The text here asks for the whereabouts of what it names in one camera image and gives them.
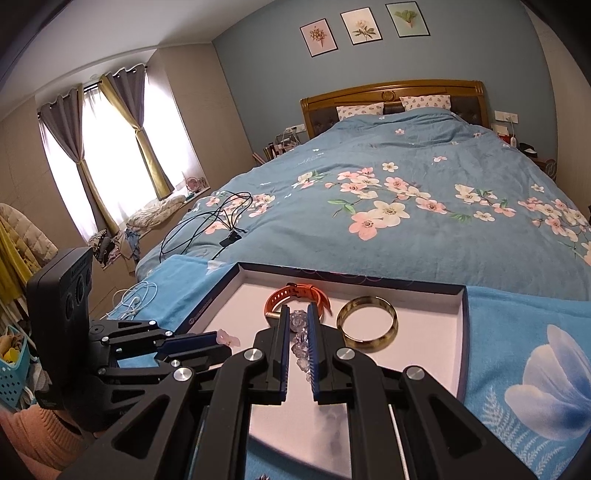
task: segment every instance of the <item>gray curtain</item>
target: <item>gray curtain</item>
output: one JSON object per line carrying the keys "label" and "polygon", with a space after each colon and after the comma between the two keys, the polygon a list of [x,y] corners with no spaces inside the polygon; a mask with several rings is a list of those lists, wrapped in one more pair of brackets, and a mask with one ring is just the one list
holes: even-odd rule
{"label": "gray curtain", "polygon": [[96,227],[99,231],[106,228],[111,235],[114,235],[119,228],[100,199],[84,159],[82,94],[82,85],[80,85],[70,90],[65,97],[60,95],[55,103],[46,103],[41,107],[39,118],[61,148],[76,163],[78,175],[95,217]]}
{"label": "gray curtain", "polygon": [[122,69],[114,75],[108,73],[101,76],[99,81],[100,91],[133,127],[154,191],[158,200],[162,200],[170,195],[174,188],[158,162],[150,139],[144,131],[144,86],[143,65],[137,65],[128,71]]}

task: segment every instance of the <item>ceiling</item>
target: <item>ceiling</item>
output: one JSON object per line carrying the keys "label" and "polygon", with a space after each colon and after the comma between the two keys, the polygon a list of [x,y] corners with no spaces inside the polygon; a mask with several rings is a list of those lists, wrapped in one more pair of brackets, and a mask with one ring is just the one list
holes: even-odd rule
{"label": "ceiling", "polygon": [[156,46],[211,42],[271,1],[73,0],[16,63],[0,90],[0,119],[35,93],[88,82],[94,69],[105,63],[110,70],[119,57],[139,63]]}

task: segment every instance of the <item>laundry basket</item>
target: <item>laundry basket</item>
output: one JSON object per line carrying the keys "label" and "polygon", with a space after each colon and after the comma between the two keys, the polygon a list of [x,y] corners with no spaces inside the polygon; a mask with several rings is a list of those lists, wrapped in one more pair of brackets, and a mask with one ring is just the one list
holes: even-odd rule
{"label": "laundry basket", "polygon": [[[8,328],[12,333],[19,333],[11,326]],[[12,408],[18,404],[18,399],[21,398],[29,371],[29,359],[29,346],[26,339],[22,342],[22,350],[17,363],[8,364],[0,358],[0,398]]]}

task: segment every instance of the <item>white tray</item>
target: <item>white tray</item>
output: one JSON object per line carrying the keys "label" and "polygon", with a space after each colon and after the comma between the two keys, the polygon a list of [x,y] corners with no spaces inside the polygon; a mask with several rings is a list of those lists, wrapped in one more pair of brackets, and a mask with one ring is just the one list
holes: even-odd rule
{"label": "white tray", "polygon": [[[409,365],[421,365],[453,395],[458,395],[460,390],[459,397],[462,396],[467,366],[467,362],[462,361],[467,349],[467,329],[464,331],[467,300],[463,287],[379,281],[365,277],[358,277],[357,280],[337,274],[310,274],[280,267],[267,269],[290,274],[305,273],[308,277],[302,278],[250,270],[252,267],[260,265],[239,264],[239,270],[228,274],[231,278],[229,282],[228,275],[220,282],[222,285],[202,302],[197,314],[187,319],[193,325],[191,332],[224,329],[241,342],[239,348],[232,348],[233,353],[250,348],[256,333],[268,328],[263,315],[267,298],[289,282],[312,283],[329,296],[333,314],[325,313],[324,323],[330,326],[336,326],[336,316],[349,300],[365,295],[378,296],[396,308],[398,335],[385,349],[369,356],[378,365],[399,371]],[[310,276],[335,281],[311,280]],[[386,288],[381,286],[383,284],[396,284],[403,289]],[[292,311],[305,310],[308,304],[309,301],[299,300],[288,303]],[[369,307],[354,312],[347,319],[345,329],[356,338],[370,339],[385,333],[390,324],[391,317],[385,311]],[[350,478],[345,405],[316,404],[306,374],[299,369],[296,361],[296,356],[290,351],[287,400],[281,406],[253,406],[250,434],[298,462]]]}

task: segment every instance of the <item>silver screw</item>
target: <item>silver screw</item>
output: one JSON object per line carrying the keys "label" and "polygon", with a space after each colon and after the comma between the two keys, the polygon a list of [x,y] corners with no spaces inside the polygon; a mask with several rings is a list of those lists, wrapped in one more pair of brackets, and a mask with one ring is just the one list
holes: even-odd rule
{"label": "silver screw", "polygon": [[173,377],[177,382],[186,382],[192,376],[193,372],[187,367],[177,368],[173,373]]}
{"label": "silver screw", "polygon": [[351,360],[355,356],[355,350],[348,347],[339,348],[336,351],[336,356],[341,360]]}
{"label": "silver screw", "polygon": [[262,358],[262,352],[258,348],[250,348],[244,352],[244,358],[249,362],[256,362]]}
{"label": "silver screw", "polygon": [[409,367],[407,370],[407,377],[411,380],[422,380],[425,378],[425,370],[421,367]]}

